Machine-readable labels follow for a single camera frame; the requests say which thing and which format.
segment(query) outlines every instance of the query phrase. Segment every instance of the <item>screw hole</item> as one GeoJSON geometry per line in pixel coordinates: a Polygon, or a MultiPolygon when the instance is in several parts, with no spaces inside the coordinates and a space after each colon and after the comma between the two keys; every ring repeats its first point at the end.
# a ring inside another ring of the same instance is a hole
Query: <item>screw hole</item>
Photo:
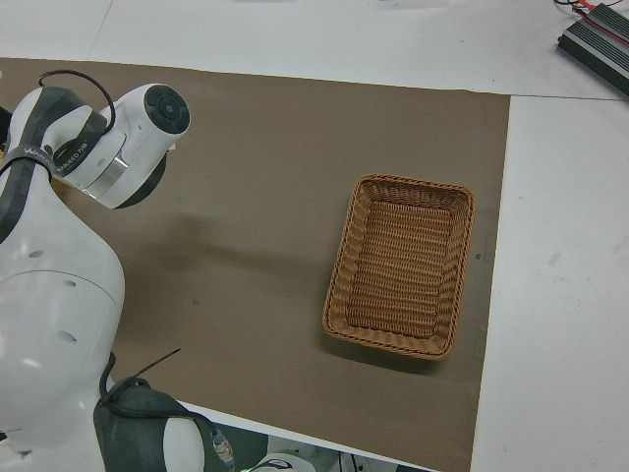
{"type": "Polygon", "coordinates": [[[76,337],[68,331],[57,331],[57,337],[59,337],[62,341],[70,342],[72,344],[77,343],[76,337]]]}

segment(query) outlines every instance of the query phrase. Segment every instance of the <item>woven wicker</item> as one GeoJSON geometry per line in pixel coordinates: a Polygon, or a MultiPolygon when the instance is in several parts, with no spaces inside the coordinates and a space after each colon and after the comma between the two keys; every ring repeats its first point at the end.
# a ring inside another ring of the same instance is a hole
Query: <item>woven wicker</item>
{"type": "Polygon", "coordinates": [[[325,331],[444,359],[454,344],[474,215],[474,197],[462,187],[360,179],[325,301],[325,331]]]}

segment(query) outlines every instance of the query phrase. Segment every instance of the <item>wicker basket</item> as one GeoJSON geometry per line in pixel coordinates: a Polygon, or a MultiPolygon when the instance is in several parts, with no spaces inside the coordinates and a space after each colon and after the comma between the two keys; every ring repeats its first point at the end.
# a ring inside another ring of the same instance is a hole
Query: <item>wicker basket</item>
{"type": "Polygon", "coordinates": [[[325,301],[325,331],[444,359],[454,343],[474,214],[474,197],[462,187],[360,179],[325,301]]]}

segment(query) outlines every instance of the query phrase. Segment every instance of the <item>white table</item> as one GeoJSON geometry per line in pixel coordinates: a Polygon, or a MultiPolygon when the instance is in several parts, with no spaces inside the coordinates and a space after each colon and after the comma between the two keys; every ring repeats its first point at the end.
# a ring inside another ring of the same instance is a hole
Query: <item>white table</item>
{"type": "Polygon", "coordinates": [[[626,468],[629,104],[555,51],[576,17],[551,0],[57,3],[1,2],[0,56],[518,95],[472,470],[626,468]]]}

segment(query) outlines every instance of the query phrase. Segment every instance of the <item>brown mat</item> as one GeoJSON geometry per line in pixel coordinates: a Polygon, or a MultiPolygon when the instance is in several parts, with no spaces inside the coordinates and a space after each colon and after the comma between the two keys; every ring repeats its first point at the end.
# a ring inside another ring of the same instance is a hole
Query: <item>brown mat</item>
{"type": "MultiPolygon", "coordinates": [[[[76,191],[66,197],[125,269],[116,378],[181,346],[146,377],[182,400],[441,471],[469,469],[508,96],[1,59],[0,105],[13,109],[39,73],[62,67],[94,75],[114,97],[168,84],[193,114],[143,204],[107,210],[76,191]],[[345,211],[371,173],[462,185],[477,199],[457,342],[442,363],[323,333],[345,211]]],[[[89,84],[65,81],[105,106],[89,84]]]]}

